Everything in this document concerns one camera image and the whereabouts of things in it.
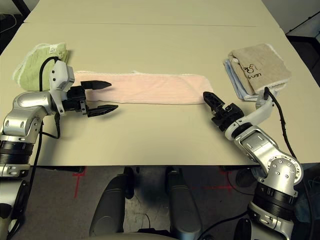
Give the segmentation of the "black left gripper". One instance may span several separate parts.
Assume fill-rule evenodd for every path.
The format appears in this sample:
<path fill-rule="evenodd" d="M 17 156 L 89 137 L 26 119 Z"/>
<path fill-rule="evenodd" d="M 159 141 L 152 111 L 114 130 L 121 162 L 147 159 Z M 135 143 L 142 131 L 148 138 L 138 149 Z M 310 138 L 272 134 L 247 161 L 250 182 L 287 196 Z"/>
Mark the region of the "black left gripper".
<path fill-rule="evenodd" d="M 102 80 L 81 81 L 80 86 L 72 86 L 66 93 L 66 100 L 62 101 L 65 112 L 75 111 L 90 117 L 97 117 L 108 114 L 116 110 L 118 105 L 99 105 L 95 108 L 89 108 L 86 102 L 85 90 L 102 90 L 111 87 L 112 84 Z"/>

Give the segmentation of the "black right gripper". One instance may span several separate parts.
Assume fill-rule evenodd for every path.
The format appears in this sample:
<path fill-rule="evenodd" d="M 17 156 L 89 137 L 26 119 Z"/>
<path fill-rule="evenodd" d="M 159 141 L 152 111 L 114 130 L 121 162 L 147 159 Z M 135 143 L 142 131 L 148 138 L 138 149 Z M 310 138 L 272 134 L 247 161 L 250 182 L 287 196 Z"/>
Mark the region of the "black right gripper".
<path fill-rule="evenodd" d="M 244 117 L 243 111 L 234 103 L 223 108 L 225 103 L 213 92 L 203 92 L 203 100 L 210 107 L 212 122 L 224 132 L 233 122 Z"/>

